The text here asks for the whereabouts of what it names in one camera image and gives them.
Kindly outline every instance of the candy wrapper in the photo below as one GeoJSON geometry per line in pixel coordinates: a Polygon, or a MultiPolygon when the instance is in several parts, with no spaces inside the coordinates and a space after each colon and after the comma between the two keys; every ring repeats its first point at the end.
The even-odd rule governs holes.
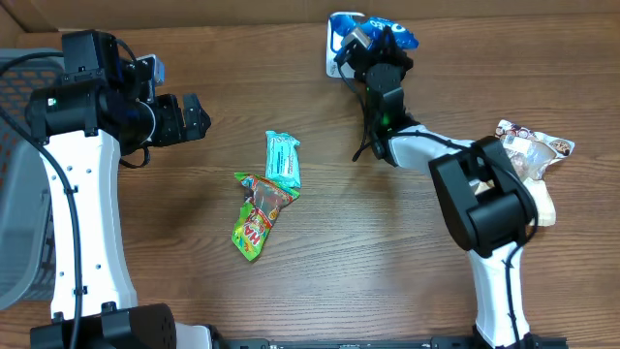
{"type": "Polygon", "coordinates": [[[521,180],[542,179],[547,166],[568,157],[574,149],[571,141],[532,132],[507,120],[500,121],[495,136],[502,140],[521,180]]]}
{"type": "Polygon", "coordinates": [[[333,31],[343,38],[351,33],[356,26],[359,26],[361,30],[363,30],[364,34],[366,34],[372,41],[379,40],[382,32],[384,31],[384,27],[388,26],[394,33],[396,44],[400,48],[414,49],[418,48],[419,45],[414,33],[410,32],[407,28],[393,20],[372,16],[364,23],[357,23],[353,16],[341,14],[332,15],[329,18],[329,21],[331,22],[331,28],[333,31]]]}
{"type": "Polygon", "coordinates": [[[294,189],[258,175],[237,173],[234,177],[248,189],[239,219],[234,225],[232,242],[248,261],[259,256],[280,209],[299,197],[294,189]]]}
{"type": "MultiPolygon", "coordinates": [[[[539,225],[554,225],[555,206],[546,190],[543,175],[549,165],[573,153],[574,143],[542,132],[533,132],[507,120],[500,121],[495,136],[502,140],[514,170],[536,202],[539,225]]],[[[488,183],[481,183],[477,193],[488,187],[488,183]]]]}
{"type": "Polygon", "coordinates": [[[287,133],[265,132],[267,135],[267,165],[264,176],[289,188],[301,188],[299,141],[287,133]]]}

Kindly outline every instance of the wood grain surface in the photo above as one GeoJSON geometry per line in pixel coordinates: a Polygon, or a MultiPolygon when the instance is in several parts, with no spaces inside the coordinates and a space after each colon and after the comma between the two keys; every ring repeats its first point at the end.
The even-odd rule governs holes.
{"type": "MultiPolygon", "coordinates": [[[[576,142],[547,171],[558,223],[522,263],[534,333],[572,348],[620,347],[620,16],[522,16],[403,23],[421,42],[406,105],[457,139],[493,134],[506,118],[576,142]]],[[[429,178],[395,169],[361,137],[355,96],[325,72],[321,24],[120,31],[156,53],[160,93],[198,93],[205,140],[153,149],[121,170],[125,256],[140,304],[227,337],[407,339],[470,333],[472,274],[450,238],[429,178]],[[243,199],[235,171],[264,172],[265,130],[301,141],[303,189],[254,264],[231,242],[243,199]]],[[[26,34],[21,48],[59,48],[26,34]]],[[[48,304],[0,312],[0,347],[28,344],[48,304]]]]}
{"type": "Polygon", "coordinates": [[[28,32],[325,23],[338,11],[385,18],[536,16],[620,12],[617,0],[0,0],[28,32]]]}

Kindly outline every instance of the plastic crate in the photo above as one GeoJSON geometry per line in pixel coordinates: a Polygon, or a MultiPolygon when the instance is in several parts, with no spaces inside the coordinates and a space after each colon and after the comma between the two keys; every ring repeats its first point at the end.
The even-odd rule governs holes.
{"type": "MultiPolygon", "coordinates": [[[[0,49],[0,65],[23,54],[55,51],[0,49]]],[[[24,62],[0,78],[0,107],[26,131],[24,109],[32,90],[63,72],[60,58],[24,62]]],[[[55,254],[51,197],[39,152],[0,119],[0,310],[19,300],[53,296],[55,254]]]]}

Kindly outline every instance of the green candy wrapper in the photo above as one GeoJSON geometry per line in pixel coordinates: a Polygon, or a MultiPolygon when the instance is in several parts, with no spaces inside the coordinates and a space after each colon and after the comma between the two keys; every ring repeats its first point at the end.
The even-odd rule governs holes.
{"type": "Polygon", "coordinates": [[[236,173],[234,177],[251,190],[251,195],[241,207],[232,242],[248,261],[252,261],[261,254],[280,209],[296,200],[299,192],[259,175],[236,173]]]}

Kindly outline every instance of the cardboard box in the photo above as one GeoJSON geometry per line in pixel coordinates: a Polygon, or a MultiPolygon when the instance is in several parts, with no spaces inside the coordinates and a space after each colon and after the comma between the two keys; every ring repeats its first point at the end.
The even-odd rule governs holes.
{"type": "Polygon", "coordinates": [[[41,11],[35,6],[34,1],[0,0],[0,4],[28,32],[40,33],[56,30],[56,27],[47,22],[41,11]]]}
{"type": "Polygon", "coordinates": [[[19,24],[0,6],[0,48],[14,48],[17,36],[22,33],[19,24]]]}

